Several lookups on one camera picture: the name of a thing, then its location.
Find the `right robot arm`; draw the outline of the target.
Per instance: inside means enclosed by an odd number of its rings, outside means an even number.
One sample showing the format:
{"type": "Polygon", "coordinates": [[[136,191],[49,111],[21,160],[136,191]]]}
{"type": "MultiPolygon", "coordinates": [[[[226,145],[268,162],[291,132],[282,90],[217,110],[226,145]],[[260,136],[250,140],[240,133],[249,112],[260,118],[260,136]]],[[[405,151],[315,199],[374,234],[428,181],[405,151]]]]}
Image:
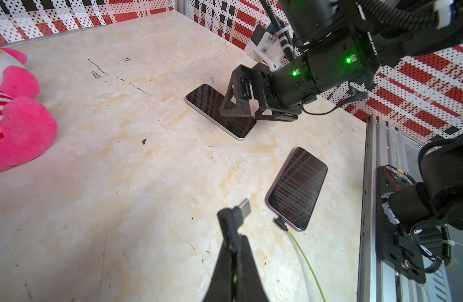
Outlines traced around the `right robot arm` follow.
{"type": "Polygon", "coordinates": [[[463,43],[463,1],[393,6],[386,1],[268,1],[248,48],[259,56],[231,76],[224,117],[293,122],[318,95],[343,83],[370,89],[380,67],[463,43]]]}

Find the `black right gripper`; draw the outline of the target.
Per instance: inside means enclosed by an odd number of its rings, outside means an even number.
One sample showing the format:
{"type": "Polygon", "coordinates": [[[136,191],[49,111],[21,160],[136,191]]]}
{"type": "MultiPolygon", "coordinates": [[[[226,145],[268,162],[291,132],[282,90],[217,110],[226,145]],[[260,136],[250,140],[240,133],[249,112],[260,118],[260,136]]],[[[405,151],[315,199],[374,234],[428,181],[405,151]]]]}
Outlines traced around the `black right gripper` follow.
{"type": "MultiPolygon", "coordinates": [[[[263,63],[254,66],[256,120],[293,122],[298,104],[344,82],[370,85],[380,67],[368,34],[331,33],[275,73],[263,63]]],[[[239,65],[231,74],[220,105],[223,117],[251,117],[252,70],[239,65]]]]}

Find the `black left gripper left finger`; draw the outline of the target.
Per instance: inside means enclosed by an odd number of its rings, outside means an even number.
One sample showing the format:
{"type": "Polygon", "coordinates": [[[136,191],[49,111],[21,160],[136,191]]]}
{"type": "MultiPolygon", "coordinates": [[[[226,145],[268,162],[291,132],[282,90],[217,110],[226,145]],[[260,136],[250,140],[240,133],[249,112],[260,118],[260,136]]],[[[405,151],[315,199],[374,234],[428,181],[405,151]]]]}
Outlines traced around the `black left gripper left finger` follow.
{"type": "Polygon", "coordinates": [[[235,258],[226,243],[222,241],[209,288],[203,301],[231,302],[235,294],[235,258]]]}

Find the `white-edged smartphone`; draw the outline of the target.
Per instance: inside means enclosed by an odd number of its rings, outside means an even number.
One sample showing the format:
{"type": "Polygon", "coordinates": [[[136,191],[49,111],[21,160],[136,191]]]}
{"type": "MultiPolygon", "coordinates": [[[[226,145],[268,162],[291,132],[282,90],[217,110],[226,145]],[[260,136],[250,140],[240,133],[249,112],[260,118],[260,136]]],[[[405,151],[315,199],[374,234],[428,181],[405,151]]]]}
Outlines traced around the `white-edged smartphone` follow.
{"type": "Polygon", "coordinates": [[[188,105],[236,140],[244,140],[257,121],[253,117],[224,117],[220,106],[224,96],[208,84],[202,84],[185,96],[188,105]]]}

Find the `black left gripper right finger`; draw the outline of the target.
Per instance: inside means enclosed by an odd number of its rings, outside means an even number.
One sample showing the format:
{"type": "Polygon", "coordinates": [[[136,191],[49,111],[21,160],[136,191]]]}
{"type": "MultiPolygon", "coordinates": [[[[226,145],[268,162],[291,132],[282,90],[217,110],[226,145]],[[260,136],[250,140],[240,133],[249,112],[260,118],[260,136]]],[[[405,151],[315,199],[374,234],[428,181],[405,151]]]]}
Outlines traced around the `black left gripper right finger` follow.
{"type": "Polygon", "coordinates": [[[235,271],[235,301],[269,301],[260,280],[249,240],[244,235],[240,236],[235,271]]]}

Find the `green wired earphones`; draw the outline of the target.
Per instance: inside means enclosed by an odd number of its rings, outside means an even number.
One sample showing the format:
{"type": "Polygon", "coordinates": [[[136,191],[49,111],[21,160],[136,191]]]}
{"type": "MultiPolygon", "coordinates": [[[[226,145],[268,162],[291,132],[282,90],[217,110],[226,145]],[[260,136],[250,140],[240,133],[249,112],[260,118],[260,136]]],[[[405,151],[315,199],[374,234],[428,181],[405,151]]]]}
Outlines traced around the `green wired earphones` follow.
{"type": "MultiPolygon", "coordinates": [[[[240,227],[243,225],[247,216],[251,213],[250,200],[245,198],[240,204],[233,208],[224,208],[217,213],[218,222],[220,224],[223,241],[235,258],[236,269],[236,254],[240,247],[240,227]]],[[[236,271],[234,275],[234,282],[236,283],[236,271]]]]}
{"type": "Polygon", "coordinates": [[[300,253],[301,253],[303,259],[304,259],[305,262],[307,263],[307,266],[308,266],[308,269],[309,269],[310,273],[312,273],[313,279],[314,279],[314,281],[315,281],[315,283],[316,283],[316,285],[317,285],[317,287],[318,287],[319,293],[320,293],[320,295],[321,295],[321,297],[322,297],[322,301],[323,301],[323,302],[326,302],[327,299],[326,299],[325,294],[324,294],[324,292],[323,292],[323,290],[322,290],[322,287],[321,287],[321,284],[320,284],[320,282],[319,282],[319,280],[318,280],[318,278],[317,278],[317,275],[316,275],[314,269],[312,268],[312,265],[311,265],[309,259],[307,258],[307,255],[305,254],[304,250],[303,250],[302,247],[300,246],[299,242],[297,241],[297,239],[296,239],[295,236],[293,235],[292,231],[290,231],[290,230],[288,229],[288,227],[286,226],[285,220],[284,220],[282,217],[278,216],[278,217],[276,217],[276,218],[273,219],[273,222],[274,222],[281,230],[284,230],[284,231],[290,236],[290,238],[291,238],[292,241],[294,242],[295,246],[296,246],[296,247],[298,248],[298,250],[300,251],[300,253]]]}

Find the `purple-edged smartphone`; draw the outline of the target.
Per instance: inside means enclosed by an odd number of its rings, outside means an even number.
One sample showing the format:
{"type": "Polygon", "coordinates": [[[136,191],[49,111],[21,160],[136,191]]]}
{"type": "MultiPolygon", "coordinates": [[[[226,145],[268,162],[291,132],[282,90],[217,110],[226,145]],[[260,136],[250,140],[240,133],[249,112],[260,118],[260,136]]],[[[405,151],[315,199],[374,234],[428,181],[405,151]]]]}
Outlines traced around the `purple-edged smartphone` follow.
{"type": "Polygon", "coordinates": [[[302,147],[294,148],[265,197],[280,221],[308,228],[328,172],[327,165],[302,147]]]}

